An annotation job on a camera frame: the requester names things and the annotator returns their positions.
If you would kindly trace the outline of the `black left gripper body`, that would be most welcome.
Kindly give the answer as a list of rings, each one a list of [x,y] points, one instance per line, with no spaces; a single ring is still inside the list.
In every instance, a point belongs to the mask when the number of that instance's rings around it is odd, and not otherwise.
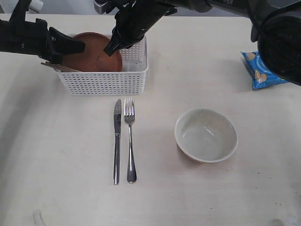
[[[45,20],[36,19],[35,22],[25,22],[23,50],[25,54],[36,55],[47,61],[51,53],[57,53],[51,44],[48,23]]]

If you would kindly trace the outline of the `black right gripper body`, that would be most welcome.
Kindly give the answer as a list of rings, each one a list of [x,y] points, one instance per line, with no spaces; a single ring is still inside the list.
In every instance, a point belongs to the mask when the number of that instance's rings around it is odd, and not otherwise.
[[[115,16],[113,33],[128,39],[142,39],[145,33],[163,16],[177,12],[163,0],[137,0]]]

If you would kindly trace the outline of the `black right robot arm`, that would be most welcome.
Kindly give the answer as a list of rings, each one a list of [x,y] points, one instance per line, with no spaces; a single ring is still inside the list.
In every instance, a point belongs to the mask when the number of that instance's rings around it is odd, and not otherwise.
[[[267,0],[96,0],[94,6],[99,14],[118,9],[111,40],[104,48],[109,56],[140,42],[160,18],[177,8],[200,13],[219,8],[244,16],[251,20],[251,41],[257,43],[265,66],[284,80],[301,83],[300,1],[282,8]]]

